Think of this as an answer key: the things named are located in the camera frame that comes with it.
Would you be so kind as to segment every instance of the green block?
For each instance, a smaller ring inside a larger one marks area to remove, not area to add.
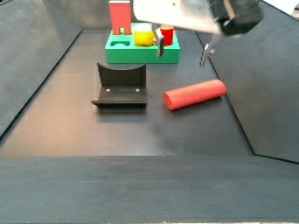
[[[180,56],[180,45],[173,33],[172,45],[162,49],[162,56],[156,57],[156,45],[136,46],[133,35],[113,35],[109,33],[105,54],[106,63],[177,63]]]

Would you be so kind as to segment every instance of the black holder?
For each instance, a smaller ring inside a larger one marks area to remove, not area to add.
[[[145,64],[132,69],[113,69],[97,63],[101,83],[96,106],[145,105]]]

